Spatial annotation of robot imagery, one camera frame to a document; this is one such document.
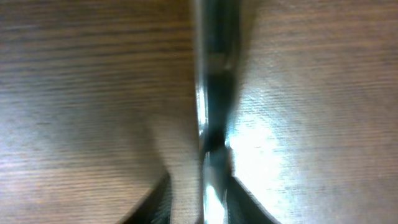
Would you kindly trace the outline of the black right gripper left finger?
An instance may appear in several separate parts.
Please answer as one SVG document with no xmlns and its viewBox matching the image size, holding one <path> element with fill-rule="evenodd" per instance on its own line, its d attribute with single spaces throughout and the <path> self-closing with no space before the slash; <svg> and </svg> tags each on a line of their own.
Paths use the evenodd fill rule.
<svg viewBox="0 0 398 224">
<path fill-rule="evenodd" d="M 169 173 L 158 181 L 135 209 L 122 218 L 122 224 L 170 224 L 172 183 Z"/>
</svg>

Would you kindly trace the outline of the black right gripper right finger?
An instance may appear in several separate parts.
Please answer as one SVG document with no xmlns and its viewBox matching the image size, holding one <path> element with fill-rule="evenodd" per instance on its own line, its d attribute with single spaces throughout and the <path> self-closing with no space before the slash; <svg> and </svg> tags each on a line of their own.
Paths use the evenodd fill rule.
<svg viewBox="0 0 398 224">
<path fill-rule="evenodd" d="M 234 177 L 227 184 L 227 208 L 229 224 L 277 224 Z"/>
</svg>

